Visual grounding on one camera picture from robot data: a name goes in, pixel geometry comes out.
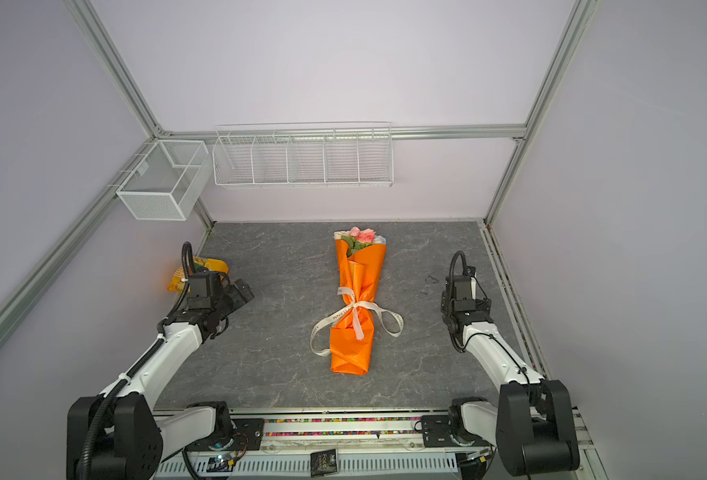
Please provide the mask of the dark pink fake rose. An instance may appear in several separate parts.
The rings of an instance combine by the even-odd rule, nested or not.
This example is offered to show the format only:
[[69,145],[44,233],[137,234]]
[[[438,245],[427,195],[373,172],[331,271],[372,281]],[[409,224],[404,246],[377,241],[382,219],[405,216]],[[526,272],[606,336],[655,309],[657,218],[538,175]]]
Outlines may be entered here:
[[357,236],[357,241],[359,241],[359,243],[372,244],[375,242],[375,236],[377,236],[377,233],[375,233],[373,229],[361,230],[359,236]]

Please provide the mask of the white ribbon gold lettering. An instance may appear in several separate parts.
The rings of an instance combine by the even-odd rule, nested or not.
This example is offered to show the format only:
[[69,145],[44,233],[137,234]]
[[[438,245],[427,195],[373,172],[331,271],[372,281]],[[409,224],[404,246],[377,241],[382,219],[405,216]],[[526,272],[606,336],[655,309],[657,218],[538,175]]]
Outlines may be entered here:
[[[363,333],[363,323],[361,323],[361,319],[359,319],[359,310],[361,309],[369,310],[371,311],[371,313],[375,314],[375,316],[377,316],[377,319],[381,321],[381,326],[383,326],[385,332],[391,335],[391,337],[398,338],[403,333],[403,328],[405,328],[405,320],[403,320],[403,316],[399,315],[399,313],[383,309],[379,307],[379,305],[377,305],[377,303],[375,302],[355,299],[355,291],[351,288],[339,287],[338,294],[339,296],[349,297],[353,299],[353,302],[347,304],[345,307],[335,312],[334,314],[323,318],[313,327],[310,336],[310,349],[313,354],[320,357],[326,357],[332,354],[330,348],[315,348],[315,338],[323,329],[327,327],[332,328],[333,326],[340,323],[348,314],[352,316],[352,325],[353,332],[355,332],[355,339],[357,339],[357,341],[363,341],[365,339],[365,333]],[[385,314],[391,315],[391,317],[393,317],[393,319],[397,321],[397,330],[391,331],[387,329],[387,327],[385,327],[385,317],[383,317]]]

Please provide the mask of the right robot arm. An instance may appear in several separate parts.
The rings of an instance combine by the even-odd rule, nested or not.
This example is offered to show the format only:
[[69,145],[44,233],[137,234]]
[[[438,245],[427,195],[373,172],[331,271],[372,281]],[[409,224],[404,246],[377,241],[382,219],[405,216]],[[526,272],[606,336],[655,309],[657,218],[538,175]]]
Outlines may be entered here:
[[499,382],[497,405],[481,397],[453,400],[453,436],[463,442],[489,442],[513,477],[578,470],[569,390],[527,367],[499,335],[487,306],[487,300],[441,300],[441,316],[455,350],[473,355],[487,376]]

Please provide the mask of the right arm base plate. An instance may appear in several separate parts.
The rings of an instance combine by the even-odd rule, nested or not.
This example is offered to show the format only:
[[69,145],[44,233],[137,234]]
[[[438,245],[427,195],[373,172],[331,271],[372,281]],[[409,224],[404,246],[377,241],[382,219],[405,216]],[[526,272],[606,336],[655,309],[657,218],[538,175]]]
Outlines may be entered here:
[[483,438],[459,432],[453,426],[449,413],[423,415],[415,422],[413,428],[421,434],[423,445],[427,448],[489,447],[489,442]]

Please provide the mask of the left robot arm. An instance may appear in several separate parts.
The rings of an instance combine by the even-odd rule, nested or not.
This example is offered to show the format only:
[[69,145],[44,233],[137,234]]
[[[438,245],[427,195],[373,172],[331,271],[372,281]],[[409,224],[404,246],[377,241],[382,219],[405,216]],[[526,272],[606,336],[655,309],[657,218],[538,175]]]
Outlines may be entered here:
[[70,479],[151,479],[161,463],[197,442],[230,449],[247,438],[226,402],[200,402],[157,420],[154,408],[185,361],[224,333],[229,317],[254,297],[243,280],[197,273],[180,307],[158,325],[151,347],[100,394],[78,399],[68,412]]

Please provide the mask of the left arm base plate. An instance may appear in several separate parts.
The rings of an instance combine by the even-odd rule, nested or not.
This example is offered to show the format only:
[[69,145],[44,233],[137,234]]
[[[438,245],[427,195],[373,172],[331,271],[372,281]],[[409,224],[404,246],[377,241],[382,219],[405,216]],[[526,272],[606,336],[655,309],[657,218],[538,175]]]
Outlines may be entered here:
[[217,436],[206,441],[212,451],[258,451],[264,438],[266,420],[264,418],[237,418],[232,420],[232,432],[229,438]]

